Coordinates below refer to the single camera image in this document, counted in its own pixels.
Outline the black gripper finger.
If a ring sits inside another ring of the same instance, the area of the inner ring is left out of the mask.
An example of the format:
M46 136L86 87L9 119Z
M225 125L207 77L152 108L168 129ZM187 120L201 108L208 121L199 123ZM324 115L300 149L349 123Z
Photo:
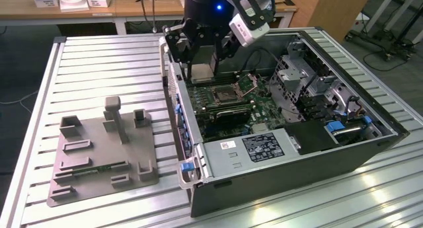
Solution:
M163 27L164 39L171 51L172 59L175 62L184 63L187 65L187 72L183 72L185 80L192 78L192 61L195 54L200 48L201 42L201 30L197 22L191 19L183 19L183 23L173 27ZM179 40L181 39L180 34L184 34L187 41L184 47L180 48Z
M220 62L227 57L233 57L239 47L240 42L229 27L216 28L213 31L213 55L211 58L211 69L213 75L217 75Z

